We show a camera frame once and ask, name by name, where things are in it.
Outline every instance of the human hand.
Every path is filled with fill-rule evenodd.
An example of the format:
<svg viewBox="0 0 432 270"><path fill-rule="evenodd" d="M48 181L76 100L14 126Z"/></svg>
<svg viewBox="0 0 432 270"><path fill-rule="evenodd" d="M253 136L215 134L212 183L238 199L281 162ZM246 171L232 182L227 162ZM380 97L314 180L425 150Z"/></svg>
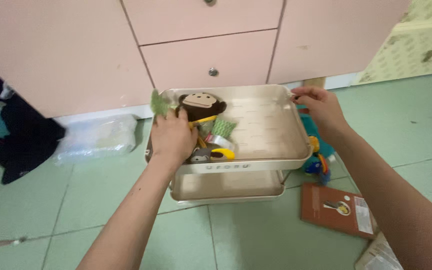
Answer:
<svg viewBox="0 0 432 270"><path fill-rule="evenodd" d="M188 114L181 108L179 115L169 109L166 119L158 115L151 130L153 155L151 159L163 159L171 165L180 166L193 153L198 129L189 129Z"/></svg>
<svg viewBox="0 0 432 270"><path fill-rule="evenodd" d="M302 86L292 89L291 101L305 105L309 115L318 126L321 138L333 145L335 140L345 132L351 131L344 119L338 98L334 93L316 86Z"/></svg>

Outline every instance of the drawer knob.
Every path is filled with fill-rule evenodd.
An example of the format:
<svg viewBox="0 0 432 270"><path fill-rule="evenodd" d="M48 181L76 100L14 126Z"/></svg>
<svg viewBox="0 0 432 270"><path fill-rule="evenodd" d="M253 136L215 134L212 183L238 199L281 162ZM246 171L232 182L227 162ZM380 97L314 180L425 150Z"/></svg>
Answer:
<svg viewBox="0 0 432 270"><path fill-rule="evenodd" d="M215 68L211 68L211 69L209 69L208 74L209 74L209 76L213 76L213 77L218 76L219 71Z"/></svg>

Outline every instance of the green tile floor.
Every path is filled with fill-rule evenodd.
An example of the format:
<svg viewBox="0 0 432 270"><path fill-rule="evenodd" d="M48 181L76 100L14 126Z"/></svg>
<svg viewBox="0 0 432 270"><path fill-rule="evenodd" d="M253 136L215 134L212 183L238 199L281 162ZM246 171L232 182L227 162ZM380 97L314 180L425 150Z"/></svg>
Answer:
<svg viewBox="0 0 432 270"><path fill-rule="evenodd" d="M432 201L432 75L335 90L349 124ZM143 142L150 120L139 120ZM0 269L74 269L145 167L144 143L126 156L57 167L47 161L0 185ZM338 159L330 187L357 193ZM275 201L183 208L167 192L141 269L348 270L367 241L300 220L293 171Z"/></svg>

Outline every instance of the plastic wrap package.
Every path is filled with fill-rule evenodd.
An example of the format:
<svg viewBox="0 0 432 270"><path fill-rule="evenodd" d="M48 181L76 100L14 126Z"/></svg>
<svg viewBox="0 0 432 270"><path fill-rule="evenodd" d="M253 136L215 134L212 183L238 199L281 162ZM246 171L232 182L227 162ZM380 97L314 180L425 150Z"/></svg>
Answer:
<svg viewBox="0 0 432 270"><path fill-rule="evenodd" d="M70 123L66 136L54 152L55 163L76 163L129 153L136 147L136 124L131 114Z"/></svg>

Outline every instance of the beige storage cart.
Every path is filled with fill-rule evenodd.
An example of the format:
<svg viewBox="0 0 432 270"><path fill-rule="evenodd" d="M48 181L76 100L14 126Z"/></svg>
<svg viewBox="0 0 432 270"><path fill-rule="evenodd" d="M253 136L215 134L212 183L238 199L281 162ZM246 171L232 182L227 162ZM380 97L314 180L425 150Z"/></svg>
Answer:
<svg viewBox="0 0 432 270"><path fill-rule="evenodd" d="M169 89L160 95L177 104L184 94L208 93L227 103L219 114L237 122L231 134L234 160L183 164L171 181L171 197L180 204L196 205L271 200L284 192L281 170L300 168L313 147L282 85ZM146 162L151 157L148 141Z"/></svg>

